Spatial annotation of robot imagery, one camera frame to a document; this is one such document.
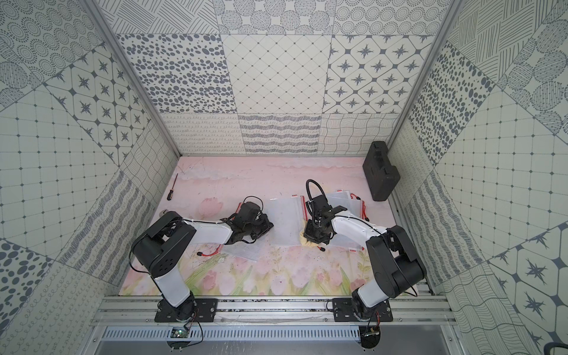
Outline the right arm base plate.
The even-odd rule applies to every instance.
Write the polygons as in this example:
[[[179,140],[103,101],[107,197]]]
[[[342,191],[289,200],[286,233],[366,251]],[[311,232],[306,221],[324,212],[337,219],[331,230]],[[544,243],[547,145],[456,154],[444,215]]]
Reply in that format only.
[[[333,313],[335,322],[393,321],[391,306],[388,300],[383,300],[375,306],[368,307],[362,300],[356,298],[356,291],[352,293],[351,297],[333,298],[329,311]]]

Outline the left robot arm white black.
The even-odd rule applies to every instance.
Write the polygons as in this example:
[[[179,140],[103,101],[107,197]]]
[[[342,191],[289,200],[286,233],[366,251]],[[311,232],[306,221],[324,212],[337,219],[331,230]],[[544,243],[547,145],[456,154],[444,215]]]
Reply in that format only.
[[[198,304],[178,267],[190,243],[253,244],[273,227],[268,215],[256,209],[243,209],[219,221],[190,220],[174,211],[159,218],[130,248],[130,257],[143,266],[135,271],[148,274],[161,293],[156,321],[165,322],[165,317],[177,321],[195,317]]]

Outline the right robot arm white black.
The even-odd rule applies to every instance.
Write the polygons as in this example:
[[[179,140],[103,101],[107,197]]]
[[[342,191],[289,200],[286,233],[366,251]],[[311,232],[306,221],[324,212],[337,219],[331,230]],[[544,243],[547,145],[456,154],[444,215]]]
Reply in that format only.
[[[306,240],[329,244],[343,235],[368,253],[374,278],[352,292],[354,313],[369,319],[380,303],[396,298],[426,277],[424,264],[407,232],[385,228],[356,217],[343,206],[332,207],[325,195],[306,201]]]

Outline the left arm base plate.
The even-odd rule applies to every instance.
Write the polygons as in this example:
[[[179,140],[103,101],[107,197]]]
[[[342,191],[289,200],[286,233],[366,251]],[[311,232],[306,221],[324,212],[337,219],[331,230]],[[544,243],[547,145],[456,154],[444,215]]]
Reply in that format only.
[[[164,297],[158,302],[158,310],[155,314],[156,323],[187,322],[196,320],[199,322],[214,322],[217,312],[218,299],[198,298],[190,294],[187,300],[180,306],[172,306]]]

